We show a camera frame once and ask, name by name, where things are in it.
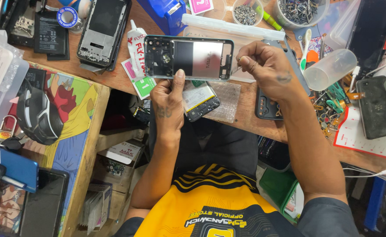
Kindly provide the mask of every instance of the yellow t-shirt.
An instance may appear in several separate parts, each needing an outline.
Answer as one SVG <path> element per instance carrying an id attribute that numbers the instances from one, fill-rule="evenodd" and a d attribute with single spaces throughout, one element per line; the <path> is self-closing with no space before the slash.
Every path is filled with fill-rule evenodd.
<path id="1" fill-rule="evenodd" d="M 135 237 L 302 236 L 259 195 L 250 177 L 216 164 L 175 177 Z"/>

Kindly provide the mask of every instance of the wooden desk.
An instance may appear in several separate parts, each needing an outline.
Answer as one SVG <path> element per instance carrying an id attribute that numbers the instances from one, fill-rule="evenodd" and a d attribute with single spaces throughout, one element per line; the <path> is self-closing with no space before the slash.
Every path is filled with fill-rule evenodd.
<path id="1" fill-rule="evenodd" d="M 232 5 L 234 0 L 227 0 L 228 5 Z M 61 5 L 55 0 L 50 0 L 49 5 L 54 7 L 60 7 Z M 275 0 L 265 7 L 265 11 L 269 14 L 272 13 Z M 138 27 L 142 27 L 150 35 L 163 35 L 163 32 L 155 24 L 155 22 L 149 17 L 149 15 L 143 10 L 136 0 L 133 0 L 133 6 L 130 12 L 129 19 L 133 19 Z M 225 18 L 227 22 L 234 22 L 231 12 L 227 12 Z M 258 24 L 258 27 L 273 29 L 265 21 Z M 127 38 L 127 32 L 130 30 L 130 26 L 127 27 L 124 38 Z M 286 34 L 290 36 L 292 40 L 289 41 L 289 45 L 297 52 L 297 57 L 302 56 L 300 45 L 295 40 L 294 33 L 292 31 L 286 31 Z M 80 41 L 80 35 L 69 35 L 70 45 L 70 60 L 69 61 L 47 61 L 45 54 L 35 54 L 31 48 L 24 48 L 24 59 L 32 62 L 37 62 L 49 67 L 63 70 L 64 72 L 74 74 L 82 78 L 88 78 L 92 81 L 101 83 L 108 87 L 118 89 L 131 94 L 136 94 L 132 83 L 127 77 L 123 67 L 117 64 L 116 69 L 113 72 L 106 72 L 103 75 L 96 75 L 90 71 L 81 69 L 79 67 L 79 59 L 76 57 L 76 49 Z M 129 58 L 129 52 L 127 49 L 126 41 L 123 40 L 120 46 L 120 53 L 118 55 L 118 62 L 125 61 Z M 281 121 L 269 121 L 258 119 L 254 115 L 254 107 L 256 100 L 257 85 L 256 83 L 243 83 L 238 81 L 230 81 L 241 85 L 241 95 L 238 102 L 238 108 L 236 113 L 236 120 L 233 124 L 229 124 L 233 127 L 237 127 L 249 132 L 253 132 L 271 139 L 275 139 L 282 142 L 287 142 L 286 131 L 284 123 Z M 386 159 L 377 157 L 370 154 L 364 154 L 349 149 L 334 147 L 334 153 L 332 156 L 338 156 L 341 161 L 359 166 L 364 169 L 372 170 L 374 172 L 380 172 L 386 170 Z"/>

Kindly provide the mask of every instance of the dark pants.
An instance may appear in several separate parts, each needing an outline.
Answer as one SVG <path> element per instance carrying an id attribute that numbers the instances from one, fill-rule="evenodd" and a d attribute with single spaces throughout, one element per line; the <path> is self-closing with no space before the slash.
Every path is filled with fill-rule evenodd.
<path id="1" fill-rule="evenodd" d="M 212 134 L 204 150 L 199 138 Z M 156 142 L 156 122 L 154 110 L 150 110 L 150 156 Z M 181 128 L 180 149 L 175 162 L 175 170 L 190 170 L 204 164 L 219 164 L 245 175 L 256 175 L 257 135 L 234 128 L 207 118 L 191 123 L 185 117 Z"/>

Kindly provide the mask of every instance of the man's right hand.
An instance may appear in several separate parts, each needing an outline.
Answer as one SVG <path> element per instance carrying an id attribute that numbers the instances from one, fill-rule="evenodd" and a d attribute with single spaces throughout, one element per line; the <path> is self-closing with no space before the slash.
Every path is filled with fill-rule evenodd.
<path id="1" fill-rule="evenodd" d="M 282 49 L 254 41 L 240 49 L 237 60 L 243 72 L 252 74 L 271 100 L 279 104 L 294 101 L 297 97 L 307 100 L 307 94 Z"/>

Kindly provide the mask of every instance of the glue tube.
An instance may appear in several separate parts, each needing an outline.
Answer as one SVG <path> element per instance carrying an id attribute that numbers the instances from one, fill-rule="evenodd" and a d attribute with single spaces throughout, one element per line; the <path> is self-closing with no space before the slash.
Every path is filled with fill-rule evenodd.
<path id="1" fill-rule="evenodd" d="M 129 48 L 130 58 L 132 59 L 133 71 L 136 78 L 146 77 L 145 73 L 145 50 L 143 48 L 145 30 L 136 28 L 133 20 L 130 20 L 132 29 L 127 32 L 127 47 Z"/>

